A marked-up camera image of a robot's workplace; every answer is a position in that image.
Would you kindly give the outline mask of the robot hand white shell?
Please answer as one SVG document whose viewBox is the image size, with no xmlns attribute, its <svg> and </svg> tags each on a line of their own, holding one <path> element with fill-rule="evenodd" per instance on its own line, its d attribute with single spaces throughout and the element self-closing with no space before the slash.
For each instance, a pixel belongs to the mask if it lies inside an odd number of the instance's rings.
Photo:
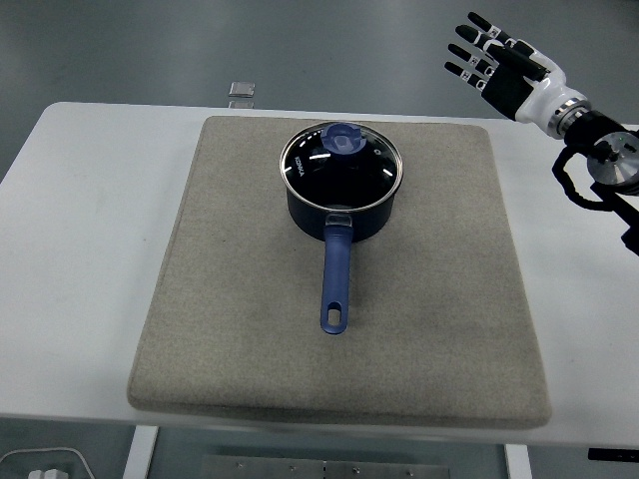
<svg viewBox="0 0 639 479">
<path fill-rule="evenodd" d="M 587 97 L 567 85 L 553 60 L 475 12 L 467 18 L 468 25 L 455 28 L 467 45 L 448 45 L 462 63 L 448 61 L 444 68 L 501 115 L 561 139 L 579 116 L 592 110 Z"/>
</svg>

